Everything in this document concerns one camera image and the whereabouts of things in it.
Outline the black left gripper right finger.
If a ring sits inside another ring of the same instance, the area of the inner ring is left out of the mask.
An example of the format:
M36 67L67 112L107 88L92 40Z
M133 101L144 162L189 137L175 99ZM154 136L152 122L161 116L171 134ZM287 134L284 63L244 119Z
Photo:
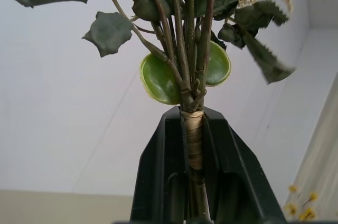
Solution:
M214 223L286 223L253 151L224 116L204 109L203 169Z

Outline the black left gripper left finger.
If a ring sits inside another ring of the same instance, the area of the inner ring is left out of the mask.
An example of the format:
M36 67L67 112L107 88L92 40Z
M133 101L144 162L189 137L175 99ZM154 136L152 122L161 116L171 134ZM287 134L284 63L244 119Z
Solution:
M130 223L183 223L188 187L185 129L175 106L162 115L140 156Z

